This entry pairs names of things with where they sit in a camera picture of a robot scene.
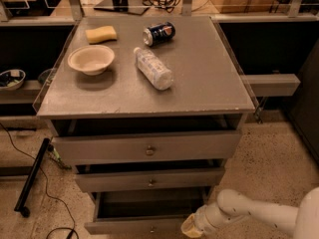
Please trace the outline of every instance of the countertop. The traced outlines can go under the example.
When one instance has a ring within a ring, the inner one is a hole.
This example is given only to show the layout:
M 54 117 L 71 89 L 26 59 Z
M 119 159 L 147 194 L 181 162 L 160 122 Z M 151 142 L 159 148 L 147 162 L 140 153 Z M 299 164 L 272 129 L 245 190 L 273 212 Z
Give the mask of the countertop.
M 143 42 L 144 27 L 170 21 L 176 34 L 153 48 Z M 114 26 L 118 40 L 107 41 L 116 58 L 98 76 L 86 76 L 67 63 L 75 49 L 89 45 L 85 30 Z M 166 91 L 156 90 L 137 68 L 135 47 L 152 51 L 173 71 Z M 99 119 L 251 113 L 254 105 L 208 16 L 92 17 L 82 19 L 43 100 L 41 119 Z

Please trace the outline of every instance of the paper bowl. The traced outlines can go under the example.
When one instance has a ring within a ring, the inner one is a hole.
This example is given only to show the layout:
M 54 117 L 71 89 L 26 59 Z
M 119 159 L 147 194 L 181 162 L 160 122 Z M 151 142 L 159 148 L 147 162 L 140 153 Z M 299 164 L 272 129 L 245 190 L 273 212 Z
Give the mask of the paper bowl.
M 105 71 L 114 57 L 114 51 L 107 46 L 89 45 L 72 52 L 68 64 L 76 71 L 95 76 Z
M 19 89 L 26 78 L 26 73 L 20 69 L 11 69 L 0 74 L 0 91 Z

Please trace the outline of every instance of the yellow sponge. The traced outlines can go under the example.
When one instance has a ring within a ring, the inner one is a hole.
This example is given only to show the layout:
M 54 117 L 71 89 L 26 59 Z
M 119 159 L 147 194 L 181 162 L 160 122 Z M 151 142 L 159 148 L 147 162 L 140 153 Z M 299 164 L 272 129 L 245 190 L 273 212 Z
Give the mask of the yellow sponge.
M 117 32 L 113 26 L 88 29 L 86 30 L 86 35 L 90 44 L 97 44 L 107 40 L 117 40 Z

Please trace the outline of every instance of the water bottle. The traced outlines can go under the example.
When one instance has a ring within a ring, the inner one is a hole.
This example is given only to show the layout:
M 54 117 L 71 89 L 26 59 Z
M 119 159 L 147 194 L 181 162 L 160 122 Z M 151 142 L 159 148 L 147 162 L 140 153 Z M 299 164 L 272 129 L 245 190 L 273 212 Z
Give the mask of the water bottle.
M 152 51 L 136 47 L 134 53 L 138 68 L 156 89 L 163 91 L 171 86 L 172 71 Z

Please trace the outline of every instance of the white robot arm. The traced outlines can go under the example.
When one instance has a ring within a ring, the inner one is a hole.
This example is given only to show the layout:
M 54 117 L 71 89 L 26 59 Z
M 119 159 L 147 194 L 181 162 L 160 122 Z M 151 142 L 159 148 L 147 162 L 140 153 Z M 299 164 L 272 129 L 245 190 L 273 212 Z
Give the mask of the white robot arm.
M 203 205 L 191 214 L 183 222 L 181 231 L 190 238 L 199 238 L 249 217 L 273 226 L 293 239 L 318 239 L 319 188 L 310 191 L 299 208 L 251 200 L 235 190 L 224 189 L 216 202 Z

